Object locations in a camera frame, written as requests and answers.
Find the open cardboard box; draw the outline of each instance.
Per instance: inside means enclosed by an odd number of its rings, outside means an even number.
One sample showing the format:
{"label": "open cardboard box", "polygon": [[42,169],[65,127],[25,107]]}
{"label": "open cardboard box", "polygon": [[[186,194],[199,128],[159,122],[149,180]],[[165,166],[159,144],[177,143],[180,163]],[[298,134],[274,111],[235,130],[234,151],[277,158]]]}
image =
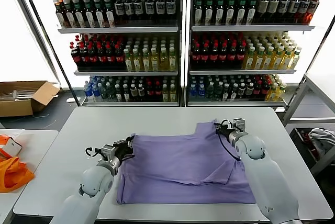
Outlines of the open cardboard box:
{"label": "open cardboard box", "polygon": [[59,91],[59,88],[47,81],[0,82],[0,91],[12,92],[15,89],[37,89],[37,91],[32,99],[0,101],[0,117],[32,115],[43,110]]}

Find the purple t-shirt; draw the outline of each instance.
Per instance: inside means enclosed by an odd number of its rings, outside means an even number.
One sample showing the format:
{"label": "purple t-shirt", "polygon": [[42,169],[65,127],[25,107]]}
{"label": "purple t-shirt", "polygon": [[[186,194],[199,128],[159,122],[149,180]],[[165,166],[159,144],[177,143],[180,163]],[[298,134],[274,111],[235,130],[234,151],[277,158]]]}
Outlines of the purple t-shirt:
{"label": "purple t-shirt", "polygon": [[120,167],[119,204],[255,203],[242,162],[221,146],[214,122],[198,123],[192,135],[136,135],[133,153]]}

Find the metal shelf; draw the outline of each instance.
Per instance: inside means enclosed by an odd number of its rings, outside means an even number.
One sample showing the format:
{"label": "metal shelf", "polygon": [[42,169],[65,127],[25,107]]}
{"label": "metal shelf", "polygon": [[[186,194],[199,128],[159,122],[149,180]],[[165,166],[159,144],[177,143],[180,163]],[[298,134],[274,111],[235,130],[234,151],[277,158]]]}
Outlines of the metal shelf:
{"label": "metal shelf", "polygon": [[178,31],[178,26],[58,29],[58,32],[61,34],[67,34],[67,33],[158,33],[158,32],[177,32],[177,31]]}
{"label": "metal shelf", "polygon": [[230,107],[230,106],[267,106],[267,107],[286,107],[285,101],[281,102],[265,102],[265,101],[233,101],[233,102],[211,102],[211,101],[194,101],[188,102],[187,106],[217,106],[217,107]]}
{"label": "metal shelf", "polygon": [[296,30],[296,31],[311,31],[315,26],[309,25],[230,25],[230,26],[216,26],[216,25],[200,25],[192,26],[192,31],[282,31],[282,30]]}
{"label": "metal shelf", "polygon": [[143,107],[158,107],[158,106],[179,106],[178,102],[84,102],[82,106],[114,106],[114,107],[122,107],[122,106],[143,106]]}
{"label": "metal shelf", "polygon": [[213,70],[190,71],[190,75],[256,75],[256,74],[293,74],[296,70]]}
{"label": "metal shelf", "polygon": [[75,71],[76,76],[177,76],[178,71]]}

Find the white table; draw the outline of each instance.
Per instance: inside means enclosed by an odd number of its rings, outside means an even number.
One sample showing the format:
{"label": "white table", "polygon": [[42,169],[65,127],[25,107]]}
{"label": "white table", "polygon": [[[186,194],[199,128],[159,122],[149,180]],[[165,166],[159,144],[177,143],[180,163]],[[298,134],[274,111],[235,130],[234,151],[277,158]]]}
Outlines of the white table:
{"label": "white table", "polygon": [[[20,130],[0,129],[0,134],[7,134],[9,136],[17,132],[20,132]],[[20,162],[26,163],[28,168],[34,172],[57,134],[57,131],[24,130],[16,139],[16,141],[23,146],[23,149],[18,155]],[[24,188],[25,186],[22,186],[10,193],[0,194],[0,224],[10,222],[13,206]]]}
{"label": "white table", "polygon": [[[310,171],[271,108],[230,107],[79,107],[60,131],[14,207],[19,215],[53,216],[63,201],[77,193],[85,169],[98,157],[87,159],[86,147],[102,147],[124,139],[133,132],[143,135],[187,135],[197,122],[242,117],[247,131],[265,141],[271,157],[279,164],[296,194],[303,220],[332,218],[332,211]],[[251,204],[130,204],[117,205],[115,180],[101,204],[98,219],[178,222],[266,221],[257,205]]]}

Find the orange bag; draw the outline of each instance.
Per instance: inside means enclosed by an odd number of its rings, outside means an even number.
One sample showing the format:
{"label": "orange bag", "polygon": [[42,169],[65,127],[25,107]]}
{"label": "orange bag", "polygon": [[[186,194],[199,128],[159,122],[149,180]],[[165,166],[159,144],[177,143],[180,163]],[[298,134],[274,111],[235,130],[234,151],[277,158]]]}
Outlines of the orange bag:
{"label": "orange bag", "polygon": [[0,193],[8,193],[27,184],[34,174],[25,163],[19,162],[19,157],[8,160],[0,158]]}

